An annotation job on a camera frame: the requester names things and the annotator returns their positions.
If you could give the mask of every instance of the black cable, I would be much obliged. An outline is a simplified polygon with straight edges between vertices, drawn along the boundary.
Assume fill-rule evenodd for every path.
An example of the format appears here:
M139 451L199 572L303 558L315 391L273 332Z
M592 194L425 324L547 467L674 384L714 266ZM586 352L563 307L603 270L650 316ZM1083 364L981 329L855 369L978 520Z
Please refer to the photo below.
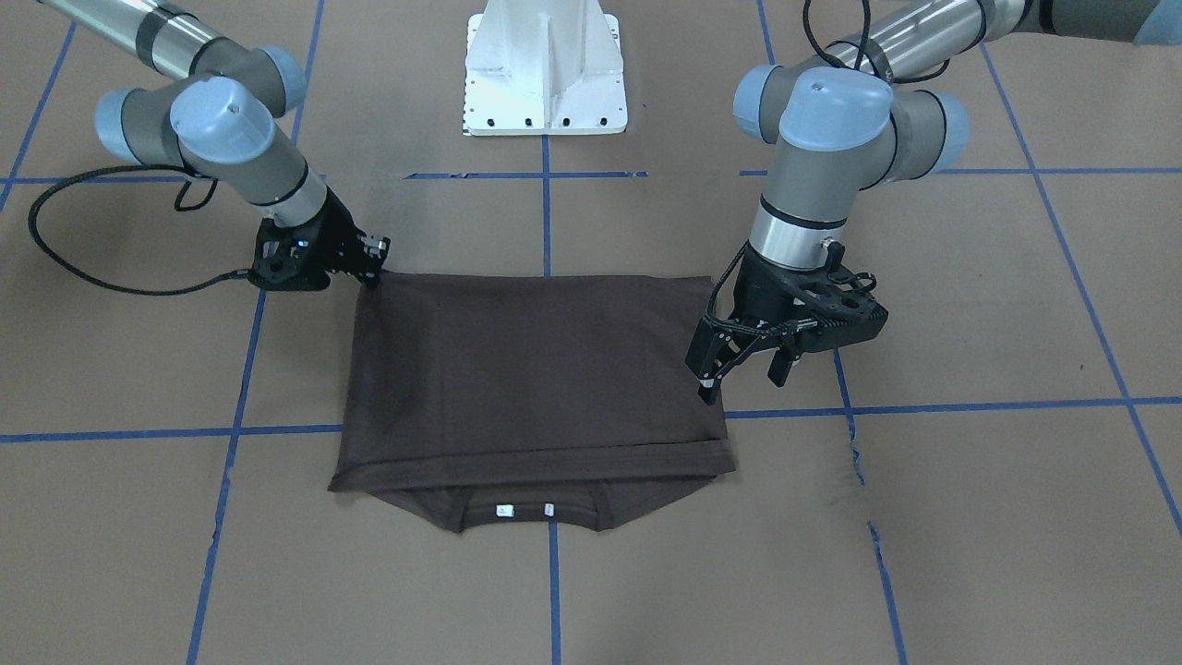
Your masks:
M870 44L870 0L862 0L862 39L858 41L858 57L853 60L853 70L862 71L862 56Z
M934 71L934 72L931 72L931 73L927 73L927 74L923 74L923 76L917 76L915 78L896 78L895 83L923 83L924 80L931 80L933 78L936 78L937 76L940 76L940 74L944 73L946 71L948 71L948 64L949 63L952 63L950 59L944 60L943 64L940 65L940 69L936 70L936 71Z
M808 9L812 7L812 0L805 0L804 9L801 11L801 24L805 28L805 38L808 40L808 45L812 46L817 57L825 60L830 66L840 69L853 69L862 70L862 58L866 53L866 45L870 44L870 0L862 0L862 37L857 45L851 44L857 50L857 57L853 60L853 67L846 65L840 58L826 52L821 48L820 43L817 41L817 37L812 31L812 22L808 20Z
M132 288L132 287L129 287L129 286L119 286L118 283L111 283L110 281L104 281L104 280L102 280L102 279L99 279L97 276L93 276L91 274L87 274L86 272L83 272L80 268L76 267L73 263L71 263L66 259L61 257L60 254L58 254L57 252L54 252L53 249L51 249L50 246L45 243L45 240L41 239L41 234L37 229L37 217L38 217L38 215L41 211L41 206L44 206L46 203L46 201L48 201L50 197L52 197L54 194L57 194L58 191L65 189L66 187L72 187L74 184L78 184L79 182L85 182L87 180L93 180L96 177L100 177L100 176L104 176L104 175L110 175L110 174L113 174L113 172L132 172L132 171L138 171L138 170L175 170L175 171L178 171L178 172L188 172L188 171L186 171L182 168L177 168L177 167L173 167L173 165L129 164L129 165L117 165L117 167L98 168L98 169L95 169L95 170L87 170L86 172L79 172L78 175L73 175L71 177L67 177L67 178L65 178L65 180L63 180L63 181L60 181L60 182L51 185L45 191L43 191L41 195L38 196L35 201L33 201L33 204L28 207L28 234L33 236L33 242L37 243L38 248L40 248L43 252L45 252L46 255L48 255L58 265L60 265L61 267L66 268L70 273L74 274L76 276L85 279L86 281L90 281L91 283L93 283L96 286L102 286L103 288L110 288L111 291L118 291L121 293L131 293L134 295L181 295L183 293L191 293L194 291L200 291L200 289L206 288L208 286L213 286L214 283L217 283L219 281L226 281L226 280L229 280L229 279L246 279L246 275L251 270L247 269L247 268L240 268L240 269L232 269L229 272L223 272L221 274L217 274L215 276L212 276L212 278L202 281L201 283L194 283L193 286L186 286L183 288L170 288L170 289L160 291L160 289ZM183 196L184 189L186 188L182 187L181 195L177 196L177 200L174 201L174 203L180 203L180 198ZM196 206L190 206L190 209L196 209L196 208L200 208L200 207L204 206L206 203L209 202L210 197L213 197L213 187L210 187L210 191L207 194L206 198L201 203L199 203Z
M817 43L817 38L813 37L812 24L808 22L808 8L811 6L812 6L812 0L805 0L805 7L801 12L803 14L801 22L804 24L805 27L805 38L808 40L808 45L812 46L813 52L817 53L817 57L829 63L830 66L844 67L845 63L843 63L842 59L838 58L837 56L826 53L825 50L820 47L820 44Z
M217 190L217 178L215 177L209 181L209 190L206 191L206 197L201 198L200 203L194 206L181 204L181 202L184 201L184 195L189 193L189 187L191 185L193 185L191 180L186 180L184 184L181 185L181 190L176 193L176 198L173 200L174 210L178 213L188 213L193 210L200 210L201 208L206 207L206 203L208 203L209 200L214 197L214 191Z

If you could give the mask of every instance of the folded brown shirt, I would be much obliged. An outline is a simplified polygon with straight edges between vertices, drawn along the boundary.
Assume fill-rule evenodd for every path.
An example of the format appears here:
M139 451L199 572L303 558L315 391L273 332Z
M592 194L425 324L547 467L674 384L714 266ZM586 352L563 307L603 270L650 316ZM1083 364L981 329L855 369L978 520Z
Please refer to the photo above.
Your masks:
M683 358L706 276L385 273L357 300L331 491L452 532L595 530L734 470Z

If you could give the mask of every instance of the black gripper mount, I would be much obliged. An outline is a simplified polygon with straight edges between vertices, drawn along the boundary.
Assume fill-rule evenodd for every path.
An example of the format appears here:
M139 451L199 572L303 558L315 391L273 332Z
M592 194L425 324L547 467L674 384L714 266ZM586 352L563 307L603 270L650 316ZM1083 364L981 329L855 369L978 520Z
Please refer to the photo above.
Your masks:
M329 286L329 273L343 272L372 287L389 253L390 239L358 229L329 189L320 211L299 226L262 220L247 278L265 291L320 291Z
M842 265L844 255L845 247L830 241L825 265L800 272L773 263L743 243L714 286L686 354L686 365L701 383L702 402L717 402L722 378L752 354L775 350L767 378L784 387L804 354L878 335L888 312L870 294L877 281L873 274L853 273ZM715 302L735 266L740 266L735 306L722 319L715 315Z

